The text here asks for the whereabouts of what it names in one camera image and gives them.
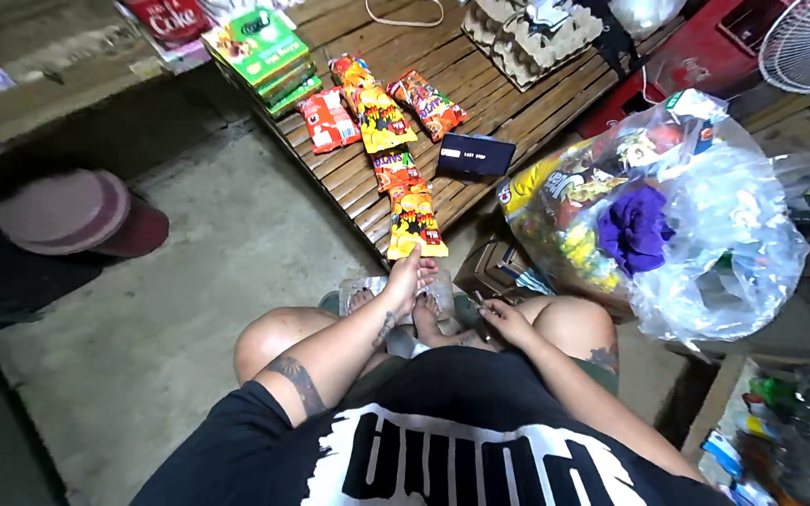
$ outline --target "red coke label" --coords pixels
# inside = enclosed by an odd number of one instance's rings
[[[156,39],[171,45],[195,39],[209,27],[196,0],[123,0]]]

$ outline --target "green packet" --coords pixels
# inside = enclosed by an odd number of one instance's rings
[[[283,19],[261,7],[212,28],[202,39],[211,53],[253,87],[286,74],[309,57],[308,47]]]
[[[274,105],[284,99],[295,88],[301,85],[302,81],[317,73],[314,62],[308,59],[290,70],[287,74],[278,75],[274,79],[258,86],[258,96],[267,102],[268,106]]]
[[[269,107],[267,111],[271,114],[272,118],[275,120],[279,119],[287,112],[295,109],[295,105],[298,104],[299,101],[311,97],[322,89],[324,89],[324,86],[321,84],[321,79],[316,75],[312,75],[306,79],[304,83],[299,85],[299,87],[292,90],[283,100]]]

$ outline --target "string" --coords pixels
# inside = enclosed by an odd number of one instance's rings
[[[415,26],[418,28],[431,28],[433,26],[438,26],[440,23],[443,22],[443,18],[445,17],[445,10],[443,5],[439,2],[439,0],[430,0],[437,7],[439,7],[439,19],[434,22],[423,22],[423,21],[394,21],[389,19],[378,18],[371,12],[371,6],[368,5],[368,0],[365,0],[365,8],[367,9],[367,14],[370,15],[371,19],[376,22],[381,22],[383,24],[391,24],[394,26]]]
[[[649,104],[658,105],[658,102],[653,102],[650,98],[645,95],[645,87],[649,84],[649,78],[645,75],[645,65],[643,65],[643,100],[647,101]]]

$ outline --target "dark green shorts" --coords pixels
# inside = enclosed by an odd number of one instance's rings
[[[503,351],[501,353],[520,354],[520,352],[517,351]],[[579,365],[579,368],[583,369],[583,372],[594,379],[596,383],[602,385],[602,387],[608,390],[614,397],[617,397],[617,374],[614,374],[599,365],[591,364],[586,360],[580,360],[579,358],[573,357],[572,359],[577,365]],[[410,360],[408,358],[397,357],[395,355],[389,357],[382,364],[377,365],[373,371],[356,380],[354,385],[352,385],[348,392],[345,393],[342,401],[339,402],[339,407],[342,409],[349,409],[364,405],[365,398],[370,396],[373,391],[380,388],[391,378],[395,377],[396,374],[399,374],[402,367],[407,365],[409,361]]]

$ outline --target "knee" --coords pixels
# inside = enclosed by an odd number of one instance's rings
[[[586,333],[615,338],[615,327],[608,311],[601,305],[569,295],[547,295],[546,307],[534,322],[541,325],[556,325],[581,336]]]
[[[339,317],[318,308],[279,307],[250,323],[237,339],[234,355],[237,363],[275,358],[287,348]]]
[[[236,343],[237,360],[246,355],[258,353],[262,349],[273,349],[286,341],[292,335],[291,328],[295,325],[295,310],[297,308],[279,307],[261,315],[246,326]]]

